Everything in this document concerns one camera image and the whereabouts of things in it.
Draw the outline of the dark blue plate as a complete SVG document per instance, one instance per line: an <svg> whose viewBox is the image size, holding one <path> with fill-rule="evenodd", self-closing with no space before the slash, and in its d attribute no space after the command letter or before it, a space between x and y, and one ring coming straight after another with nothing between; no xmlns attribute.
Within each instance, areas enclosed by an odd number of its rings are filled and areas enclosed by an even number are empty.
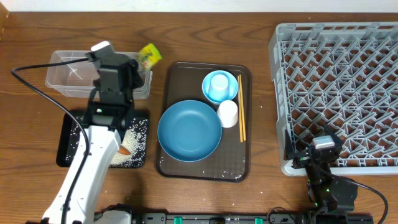
<svg viewBox="0 0 398 224"><path fill-rule="evenodd" d="M216 111L197 100L183 100L167 108L157 129L161 148L182 162L201 161L218 147L223 128Z"/></svg>

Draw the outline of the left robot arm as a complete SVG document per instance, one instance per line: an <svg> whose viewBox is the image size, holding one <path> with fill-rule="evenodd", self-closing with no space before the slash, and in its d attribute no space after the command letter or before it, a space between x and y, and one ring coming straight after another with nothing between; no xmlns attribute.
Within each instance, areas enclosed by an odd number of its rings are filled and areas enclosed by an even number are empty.
<svg viewBox="0 0 398 224"><path fill-rule="evenodd" d="M99 73L80 121L80 145L42 223L93 223L105 175L134 118L133 89L140 83L137 62L124 54L87 54Z"/></svg>

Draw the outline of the orange carrot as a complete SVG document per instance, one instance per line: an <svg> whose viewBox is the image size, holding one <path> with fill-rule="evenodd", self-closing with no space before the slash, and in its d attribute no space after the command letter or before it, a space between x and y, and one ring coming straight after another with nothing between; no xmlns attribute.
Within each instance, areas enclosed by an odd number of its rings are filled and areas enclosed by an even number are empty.
<svg viewBox="0 0 398 224"><path fill-rule="evenodd" d="M130 154L131 154L130 151L127 150L124 146L120 146L118 152L119 152L120 154L123 154L123 155L130 155Z"/></svg>

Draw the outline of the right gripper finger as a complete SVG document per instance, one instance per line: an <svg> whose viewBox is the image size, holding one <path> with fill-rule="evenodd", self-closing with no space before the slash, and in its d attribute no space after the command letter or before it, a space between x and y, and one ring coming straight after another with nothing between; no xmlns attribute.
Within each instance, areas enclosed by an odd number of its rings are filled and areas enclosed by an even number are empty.
<svg viewBox="0 0 398 224"><path fill-rule="evenodd" d="M343 145L344 144L344 142L335 134L335 132L329 127L329 125L327 123L324 124L323 128L325 130L325 134L332 138L335 145Z"/></svg>
<svg viewBox="0 0 398 224"><path fill-rule="evenodd" d="M285 149L284 149L284 160L289 161L292 160L296 155L294 145L292 142L292 138L289 134L289 130L285 130Z"/></svg>

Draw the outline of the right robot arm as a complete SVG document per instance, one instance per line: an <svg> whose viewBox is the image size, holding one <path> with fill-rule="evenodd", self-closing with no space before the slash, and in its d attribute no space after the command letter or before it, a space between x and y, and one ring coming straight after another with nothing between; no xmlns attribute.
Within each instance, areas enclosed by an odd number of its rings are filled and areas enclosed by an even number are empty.
<svg viewBox="0 0 398 224"><path fill-rule="evenodd" d="M342 146L343 141L328 125L324 125L324 135L313 138L302 151L293 149L290 134L285 132L284 160L291 160L294 169L305 169L308 197L316 206L297 215L295 223L349 223L348 213L354 210L358 186L351 179L333 176L330 169Z"/></svg>

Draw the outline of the yellow silver snack wrapper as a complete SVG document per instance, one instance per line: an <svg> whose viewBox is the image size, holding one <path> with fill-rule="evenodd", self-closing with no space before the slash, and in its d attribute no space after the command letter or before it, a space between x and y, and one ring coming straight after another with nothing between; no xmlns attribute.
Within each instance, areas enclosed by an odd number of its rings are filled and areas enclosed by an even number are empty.
<svg viewBox="0 0 398 224"><path fill-rule="evenodd" d="M139 64L139 69L146 72L151 70L158 61L162 60L162 56L157 47L149 43L138 52L136 60Z"/></svg>

